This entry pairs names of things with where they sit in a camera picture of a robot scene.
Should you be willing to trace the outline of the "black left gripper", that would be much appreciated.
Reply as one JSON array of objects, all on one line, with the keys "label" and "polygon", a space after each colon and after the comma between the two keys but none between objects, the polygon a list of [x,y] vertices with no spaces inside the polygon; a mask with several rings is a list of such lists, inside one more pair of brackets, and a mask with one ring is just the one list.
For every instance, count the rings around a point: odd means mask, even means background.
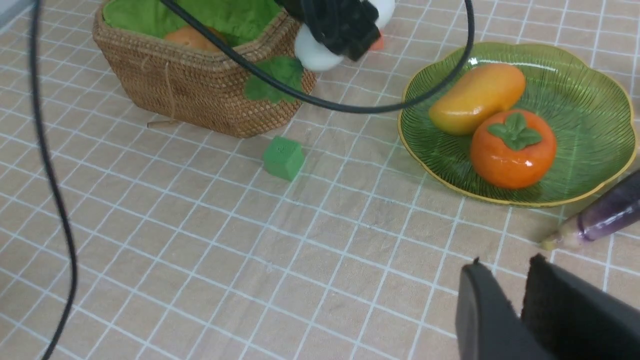
[{"label": "black left gripper", "polygon": [[277,0],[329,54],[358,61],[382,38],[380,0]]}]

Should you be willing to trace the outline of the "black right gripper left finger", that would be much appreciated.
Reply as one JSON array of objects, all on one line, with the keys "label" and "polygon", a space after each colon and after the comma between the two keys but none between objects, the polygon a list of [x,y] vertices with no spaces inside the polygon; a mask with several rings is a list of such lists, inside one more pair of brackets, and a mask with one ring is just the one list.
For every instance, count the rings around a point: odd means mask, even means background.
[{"label": "black right gripper left finger", "polygon": [[455,333],[462,360],[553,360],[480,259],[461,268]]}]

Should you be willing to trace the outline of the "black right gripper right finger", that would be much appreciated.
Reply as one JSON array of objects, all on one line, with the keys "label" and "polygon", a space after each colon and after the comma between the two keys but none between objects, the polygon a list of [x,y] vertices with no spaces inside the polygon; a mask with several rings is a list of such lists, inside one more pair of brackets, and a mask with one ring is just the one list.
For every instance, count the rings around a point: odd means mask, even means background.
[{"label": "black right gripper right finger", "polygon": [[557,360],[637,360],[640,313],[547,261],[530,258],[521,321]]}]

